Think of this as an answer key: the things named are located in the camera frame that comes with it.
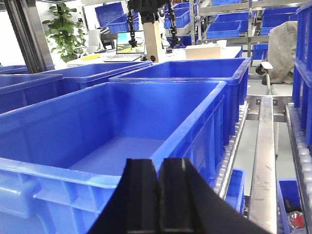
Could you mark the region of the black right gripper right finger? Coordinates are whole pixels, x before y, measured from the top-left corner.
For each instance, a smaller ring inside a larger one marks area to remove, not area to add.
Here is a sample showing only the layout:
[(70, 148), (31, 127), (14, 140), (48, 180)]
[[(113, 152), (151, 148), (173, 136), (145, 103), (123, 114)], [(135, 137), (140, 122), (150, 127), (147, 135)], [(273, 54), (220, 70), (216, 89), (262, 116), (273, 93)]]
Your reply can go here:
[(265, 234), (222, 200), (186, 158), (164, 159), (159, 174), (162, 234)]

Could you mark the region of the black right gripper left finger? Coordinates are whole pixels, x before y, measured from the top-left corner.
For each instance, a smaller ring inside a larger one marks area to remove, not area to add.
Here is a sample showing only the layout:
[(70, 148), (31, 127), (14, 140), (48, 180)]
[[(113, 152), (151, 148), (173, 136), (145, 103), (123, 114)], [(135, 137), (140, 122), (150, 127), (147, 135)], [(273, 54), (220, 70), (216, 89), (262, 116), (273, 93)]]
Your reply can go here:
[(157, 177), (150, 159), (127, 159), (122, 177), (90, 234), (156, 234)]

